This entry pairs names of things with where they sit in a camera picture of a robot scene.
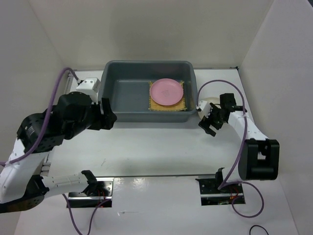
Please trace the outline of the cream plate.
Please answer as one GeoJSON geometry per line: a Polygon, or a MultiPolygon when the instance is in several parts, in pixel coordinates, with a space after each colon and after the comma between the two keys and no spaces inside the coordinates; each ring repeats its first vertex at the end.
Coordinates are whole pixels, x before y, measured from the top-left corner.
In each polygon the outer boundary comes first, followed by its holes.
{"type": "Polygon", "coordinates": [[[220,108],[220,99],[219,98],[217,98],[217,97],[208,97],[208,98],[204,98],[202,100],[205,100],[205,99],[209,99],[210,100],[210,104],[212,103],[215,106],[220,108]]]}

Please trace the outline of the woven bamboo mat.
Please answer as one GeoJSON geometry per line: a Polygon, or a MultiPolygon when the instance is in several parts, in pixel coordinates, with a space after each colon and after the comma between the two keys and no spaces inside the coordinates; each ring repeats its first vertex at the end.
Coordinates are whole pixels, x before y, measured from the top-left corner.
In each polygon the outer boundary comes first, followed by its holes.
{"type": "MultiPolygon", "coordinates": [[[[151,85],[153,84],[152,81],[149,82],[149,89],[151,87],[151,85]]],[[[185,104],[185,98],[184,98],[184,94],[183,94],[183,98],[180,100],[180,102],[178,102],[175,105],[172,106],[163,106],[163,105],[159,105],[156,102],[154,102],[152,100],[152,98],[149,95],[149,110],[151,111],[169,111],[169,112],[179,112],[179,111],[186,111],[186,104],[185,104]]]]}

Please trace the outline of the pink plate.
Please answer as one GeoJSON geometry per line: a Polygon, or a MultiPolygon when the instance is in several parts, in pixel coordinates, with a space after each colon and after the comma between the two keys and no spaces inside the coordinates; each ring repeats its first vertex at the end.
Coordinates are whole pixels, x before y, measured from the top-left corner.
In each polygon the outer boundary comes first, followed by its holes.
{"type": "Polygon", "coordinates": [[[150,97],[159,105],[172,106],[183,98],[183,87],[174,79],[159,79],[151,85],[150,97]]]}

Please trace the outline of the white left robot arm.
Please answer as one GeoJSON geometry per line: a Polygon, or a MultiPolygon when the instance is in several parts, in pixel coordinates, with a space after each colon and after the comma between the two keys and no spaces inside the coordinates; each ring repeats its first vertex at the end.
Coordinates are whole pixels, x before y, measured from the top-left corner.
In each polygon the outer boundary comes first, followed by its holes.
{"type": "Polygon", "coordinates": [[[38,206],[44,199],[68,192],[106,196],[105,184],[90,170],[61,177],[36,173],[44,159],[64,140],[86,129],[110,130],[117,120],[110,101],[98,104],[89,95],[71,92],[60,96],[42,113],[26,117],[18,131],[13,151],[0,174],[0,212],[21,212],[38,206]]]}

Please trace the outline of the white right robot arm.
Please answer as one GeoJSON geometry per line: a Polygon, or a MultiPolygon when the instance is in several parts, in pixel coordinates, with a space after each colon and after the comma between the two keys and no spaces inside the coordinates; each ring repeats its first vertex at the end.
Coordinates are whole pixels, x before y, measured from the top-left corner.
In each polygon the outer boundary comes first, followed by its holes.
{"type": "Polygon", "coordinates": [[[236,103],[234,94],[220,95],[219,104],[207,100],[198,102],[201,116],[199,127],[215,136],[217,130],[228,124],[241,139],[239,153],[233,166],[218,169],[214,187],[226,192],[231,183],[251,180],[275,180],[278,176],[280,145],[263,134],[251,120],[244,105],[236,103]]]}

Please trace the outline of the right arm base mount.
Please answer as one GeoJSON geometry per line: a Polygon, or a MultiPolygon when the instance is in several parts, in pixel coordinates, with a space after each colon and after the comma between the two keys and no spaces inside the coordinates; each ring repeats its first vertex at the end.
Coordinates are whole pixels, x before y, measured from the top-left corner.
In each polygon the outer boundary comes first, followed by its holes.
{"type": "Polygon", "coordinates": [[[245,204],[245,197],[241,185],[230,185],[218,190],[218,182],[214,175],[198,177],[195,179],[199,184],[202,206],[217,206],[245,204]]]}

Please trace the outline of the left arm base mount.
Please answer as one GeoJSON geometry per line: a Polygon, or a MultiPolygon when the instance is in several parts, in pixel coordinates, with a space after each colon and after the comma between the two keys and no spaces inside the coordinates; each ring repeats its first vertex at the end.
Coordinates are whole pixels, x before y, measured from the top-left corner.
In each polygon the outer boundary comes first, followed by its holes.
{"type": "Polygon", "coordinates": [[[70,192],[67,196],[71,208],[96,208],[104,202],[101,208],[112,207],[114,178],[97,177],[98,186],[93,193],[70,192]]]}

